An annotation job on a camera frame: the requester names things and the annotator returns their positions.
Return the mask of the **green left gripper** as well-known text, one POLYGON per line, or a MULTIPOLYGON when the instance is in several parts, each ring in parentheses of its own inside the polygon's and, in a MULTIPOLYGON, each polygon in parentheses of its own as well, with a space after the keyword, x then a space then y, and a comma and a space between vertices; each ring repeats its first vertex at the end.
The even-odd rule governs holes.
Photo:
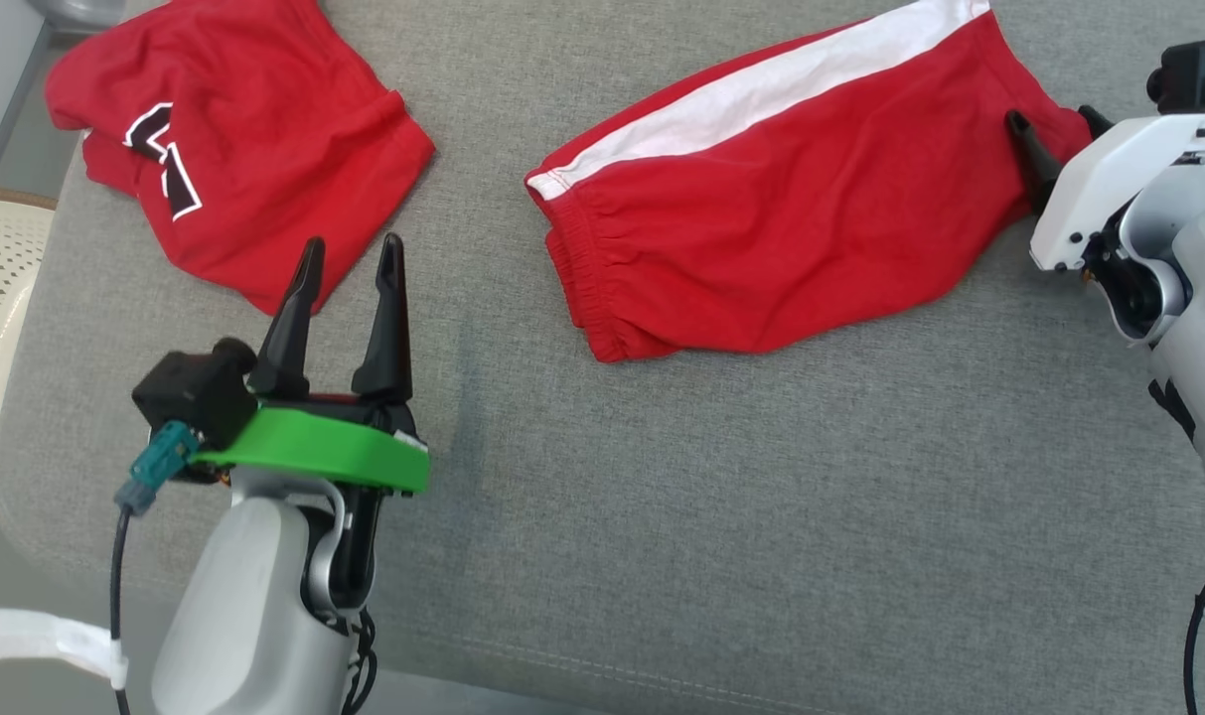
POLYGON ((428 445, 417 436, 406 402, 415 395, 405 281, 405 248, 396 232, 382 244, 377 307, 368 348, 352 379, 352 395, 310 394, 304 375, 313 305, 321 295, 325 241, 304 244, 290 285, 272 317, 248 388, 261 399, 229 447, 204 447, 194 465, 252 467, 328 483, 421 494, 428 490, 428 445))

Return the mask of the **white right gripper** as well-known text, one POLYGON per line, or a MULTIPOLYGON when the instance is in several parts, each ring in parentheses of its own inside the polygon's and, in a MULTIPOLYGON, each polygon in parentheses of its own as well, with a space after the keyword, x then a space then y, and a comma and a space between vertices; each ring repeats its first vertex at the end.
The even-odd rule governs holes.
POLYGON ((1093 142, 1064 168, 1033 123, 1009 110, 1005 127, 1031 213, 1042 213, 1029 253, 1039 270, 1078 270, 1084 241, 1174 162, 1205 154, 1205 115, 1147 116, 1115 123, 1078 105, 1093 142))

